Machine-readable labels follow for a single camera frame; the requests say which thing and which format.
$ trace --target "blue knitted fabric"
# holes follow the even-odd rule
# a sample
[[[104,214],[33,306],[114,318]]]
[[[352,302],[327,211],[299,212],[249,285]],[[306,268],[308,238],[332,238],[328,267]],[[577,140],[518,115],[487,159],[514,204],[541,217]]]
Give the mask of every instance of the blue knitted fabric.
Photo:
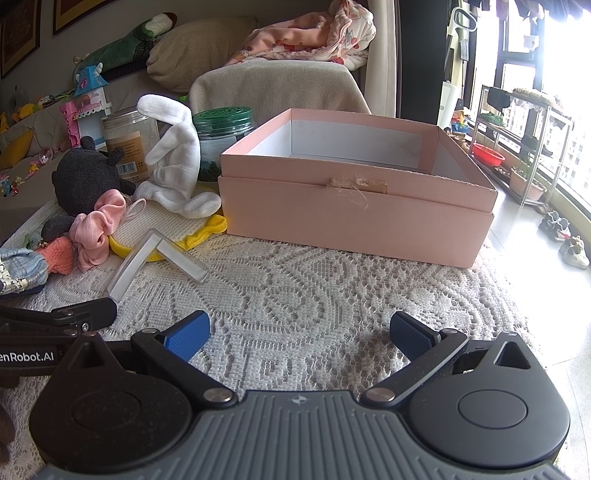
[[[0,295],[43,285],[48,275],[43,255],[27,248],[0,248]]]

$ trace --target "picture frame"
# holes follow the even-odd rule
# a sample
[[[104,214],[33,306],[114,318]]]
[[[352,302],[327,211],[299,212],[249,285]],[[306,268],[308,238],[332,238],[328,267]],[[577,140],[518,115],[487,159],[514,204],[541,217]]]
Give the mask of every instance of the picture frame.
[[[113,0],[54,0],[53,34],[65,30],[89,13],[110,4]]]
[[[0,78],[39,48],[41,0],[22,0],[0,24]]]

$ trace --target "yellow plush toy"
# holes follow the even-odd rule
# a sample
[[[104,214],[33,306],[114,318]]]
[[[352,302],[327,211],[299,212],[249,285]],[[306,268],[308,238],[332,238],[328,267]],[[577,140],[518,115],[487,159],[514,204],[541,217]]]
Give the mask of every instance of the yellow plush toy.
[[[33,140],[33,130],[27,130],[20,137],[13,140],[6,150],[0,155],[0,170],[13,168],[27,156],[31,141]]]
[[[23,120],[42,108],[43,106],[37,105],[36,103],[27,103],[18,109],[18,116]]]
[[[8,118],[6,112],[0,113],[0,134],[8,130]]]

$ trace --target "jar label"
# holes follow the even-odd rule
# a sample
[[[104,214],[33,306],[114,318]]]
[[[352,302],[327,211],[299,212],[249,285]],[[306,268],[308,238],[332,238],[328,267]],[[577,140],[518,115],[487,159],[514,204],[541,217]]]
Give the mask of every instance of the jar label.
[[[236,137],[199,139],[201,164],[197,179],[199,181],[217,181],[217,178],[222,174],[220,155],[236,142]]]
[[[123,158],[117,164],[117,171],[119,172],[120,178],[136,183],[148,180],[150,172],[144,161],[144,148],[142,147],[142,138],[139,132],[110,138],[105,140],[105,143],[107,144],[109,153],[115,147],[123,148]]]

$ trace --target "clear acrylic piece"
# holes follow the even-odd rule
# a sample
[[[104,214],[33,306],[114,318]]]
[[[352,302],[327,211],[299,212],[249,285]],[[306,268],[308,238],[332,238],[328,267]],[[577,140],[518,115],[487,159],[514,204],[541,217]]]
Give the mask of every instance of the clear acrylic piece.
[[[152,252],[156,250],[166,260],[175,264],[189,277],[202,283],[209,273],[207,267],[181,249],[170,238],[151,228],[129,253],[107,285],[109,297],[119,302],[127,291],[139,269],[144,265]]]

